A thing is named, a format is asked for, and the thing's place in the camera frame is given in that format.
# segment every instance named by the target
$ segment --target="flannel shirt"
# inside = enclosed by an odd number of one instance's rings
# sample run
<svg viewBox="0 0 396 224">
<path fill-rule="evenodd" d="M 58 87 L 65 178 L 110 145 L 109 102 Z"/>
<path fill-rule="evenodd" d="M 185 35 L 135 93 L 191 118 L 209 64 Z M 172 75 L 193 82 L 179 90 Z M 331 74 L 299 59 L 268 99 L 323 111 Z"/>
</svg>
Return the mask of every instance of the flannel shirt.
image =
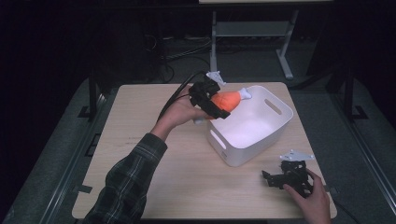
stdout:
<svg viewBox="0 0 396 224">
<path fill-rule="evenodd" d="M 138 223 L 147 192 L 167 145 L 147 133 L 132 152 L 108 172 L 106 185 L 83 223 Z"/>
</svg>

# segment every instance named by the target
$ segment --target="table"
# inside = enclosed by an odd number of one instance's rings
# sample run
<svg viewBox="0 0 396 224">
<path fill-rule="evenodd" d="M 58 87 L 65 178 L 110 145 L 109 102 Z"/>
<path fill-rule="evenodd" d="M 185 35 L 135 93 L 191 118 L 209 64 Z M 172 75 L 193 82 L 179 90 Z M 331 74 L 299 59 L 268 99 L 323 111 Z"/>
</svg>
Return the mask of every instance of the table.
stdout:
<svg viewBox="0 0 396 224">
<path fill-rule="evenodd" d="M 262 170 L 281 174 L 279 155 L 297 149 L 312 154 L 304 127 L 283 83 L 229 83 L 222 91 L 262 85 L 293 109 L 294 116 L 280 139 L 259 156 L 239 166 L 228 166 L 206 140 L 205 123 L 176 127 L 166 140 L 168 150 L 148 190 L 145 219 L 272 219 L 302 217 L 285 190 L 268 187 Z M 149 132 L 178 84 L 125 85 L 120 87 L 106 121 L 83 186 L 73 208 L 84 218 L 105 185 L 111 167 L 129 154 Z M 317 161 L 307 167 L 322 176 Z M 331 200 L 331 216 L 336 216 Z"/>
<path fill-rule="evenodd" d="M 332 2 L 332 0 L 200 0 L 200 4 L 246 4 L 246 3 L 304 3 L 304 2 Z M 210 51 L 210 71 L 217 72 L 218 64 L 216 57 L 216 37 L 218 36 L 283 36 L 284 42 L 280 49 L 276 50 L 283 73 L 286 79 L 293 79 L 286 59 L 286 51 L 290 43 L 291 35 L 297 21 L 299 10 L 294 9 L 288 21 L 217 21 L 216 11 L 213 12 L 212 20 L 212 48 Z"/>
</svg>

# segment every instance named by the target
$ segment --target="dark background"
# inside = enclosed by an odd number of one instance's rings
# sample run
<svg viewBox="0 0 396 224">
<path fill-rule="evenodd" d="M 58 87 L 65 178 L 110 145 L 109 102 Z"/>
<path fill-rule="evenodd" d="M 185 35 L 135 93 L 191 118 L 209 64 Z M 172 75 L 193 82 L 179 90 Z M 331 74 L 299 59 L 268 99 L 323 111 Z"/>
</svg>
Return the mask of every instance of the dark background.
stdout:
<svg viewBox="0 0 396 224">
<path fill-rule="evenodd" d="M 161 18 L 146 13 L 142 17 L 136 11 L 79 8 L 100 6 L 105 1 L 76 2 L 78 8 L 74 1 L 0 0 L 0 219 L 75 90 L 89 74 L 95 73 L 102 91 L 125 82 L 149 82 L 158 76 L 161 50 L 147 53 L 147 40 L 142 36 L 156 34 L 158 20 L 163 21 L 160 29 L 165 34 L 180 38 L 192 30 L 197 33 L 194 35 L 210 32 L 206 23 L 197 25 L 197 21 L 210 22 L 210 13 L 165 14 Z M 112 4 L 130 6 L 139 1 Z M 308 75 L 343 62 L 396 127 L 394 4 L 391 0 L 336 1 L 333 9 L 321 36 L 311 36 L 318 40 L 318 47 Z M 299 20 L 313 19 L 306 15 L 309 11 Z M 299 34 L 310 29 L 313 27 L 297 25 L 293 38 L 302 38 Z"/>
</svg>

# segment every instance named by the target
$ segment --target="fingers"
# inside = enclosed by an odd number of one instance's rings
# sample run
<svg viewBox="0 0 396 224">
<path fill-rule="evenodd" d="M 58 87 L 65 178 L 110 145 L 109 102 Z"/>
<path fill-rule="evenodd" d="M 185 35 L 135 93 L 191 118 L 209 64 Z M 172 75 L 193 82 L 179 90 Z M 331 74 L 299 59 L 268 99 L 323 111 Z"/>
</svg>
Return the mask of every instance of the fingers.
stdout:
<svg viewBox="0 0 396 224">
<path fill-rule="evenodd" d="M 313 194 L 319 194 L 321 192 L 326 192 L 323 183 L 321 181 L 320 176 L 318 176 L 317 174 L 315 174 L 314 172 L 312 172 L 309 169 L 306 169 L 306 171 L 308 172 L 308 174 L 312 177 L 312 179 L 314 180 L 314 190 L 313 190 Z"/>
<path fill-rule="evenodd" d="M 283 189 L 291 196 L 291 198 L 301 206 L 304 198 L 291 186 L 284 184 Z"/>
</svg>

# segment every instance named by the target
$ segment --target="hand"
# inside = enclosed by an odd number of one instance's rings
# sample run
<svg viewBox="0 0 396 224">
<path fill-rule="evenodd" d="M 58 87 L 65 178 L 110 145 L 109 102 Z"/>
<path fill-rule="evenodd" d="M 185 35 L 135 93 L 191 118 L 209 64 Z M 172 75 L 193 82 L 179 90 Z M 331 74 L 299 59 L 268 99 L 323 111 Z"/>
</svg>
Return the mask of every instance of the hand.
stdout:
<svg viewBox="0 0 396 224">
<path fill-rule="evenodd" d="M 287 191 L 293 200 L 297 202 L 303 211 L 305 220 L 310 224 L 331 223 L 330 219 L 330 199 L 326 190 L 323 187 L 321 178 L 306 169 L 309 175 L 314 180 L 314 189 L 311 195 L 306 199 L 303 198 L 297 191 L 289 185 L 284 185 L 283 188 Z"/>
<path fill-rule="evenodd" d="M 163 141 L 176 126 L 186 123 L 191 119 L 206 118 L 205 111 L 192 106 L 187 86 L 180 95 L 165 111 L 163 116 L 157 121 L 151 133 L 160 137 Z"/>
</svg>

